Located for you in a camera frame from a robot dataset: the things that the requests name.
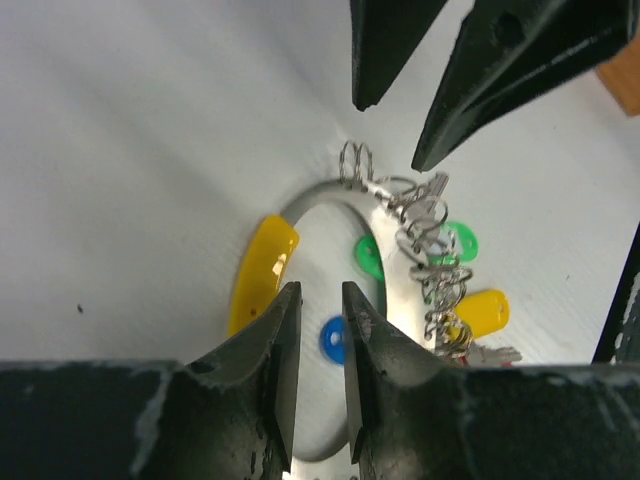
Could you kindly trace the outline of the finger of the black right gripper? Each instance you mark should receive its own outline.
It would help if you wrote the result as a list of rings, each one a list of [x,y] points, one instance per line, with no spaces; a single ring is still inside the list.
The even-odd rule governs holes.
[[[636,1],[477,1],[464,18],[412,159],[429,171],[476,131],[610,60]]]
[[[379,103],[446,0],[351,0],[352,103]]]

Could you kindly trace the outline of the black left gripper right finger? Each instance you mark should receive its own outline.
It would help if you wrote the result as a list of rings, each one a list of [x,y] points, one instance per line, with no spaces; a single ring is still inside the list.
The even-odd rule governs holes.
[[[364,479],[635,479],[632,364],[442,360],[342,286],[350,457]]]

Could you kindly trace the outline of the metal keyring with coloured keys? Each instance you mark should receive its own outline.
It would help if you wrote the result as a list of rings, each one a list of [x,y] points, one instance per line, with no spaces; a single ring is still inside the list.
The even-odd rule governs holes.
[[[478,241],[465,225],[449,220],[441,194],[445,173],[427,183],[374,176],[369,147],[348,141],[339,177],[310,187],[281,213],[266,217],[246,251],[235,282],[229,320],[236,334],[262,314],[299,243],[296,224],[313,207],[338,202],[363,220],[369,233],[356,243],[354,259],[384,288],[388,319],[427,350],[463,366],[506,367],[521,360],[513,347],[489,348],[478,339],[509,321],[504,293],[467,293],[469,262]]]

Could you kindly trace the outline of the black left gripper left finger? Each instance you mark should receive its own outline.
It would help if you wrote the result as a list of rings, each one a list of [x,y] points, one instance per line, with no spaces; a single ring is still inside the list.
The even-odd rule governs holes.
[[[292,464],[301,286],[190,364],[5,361],[5,479],[278,479]]]

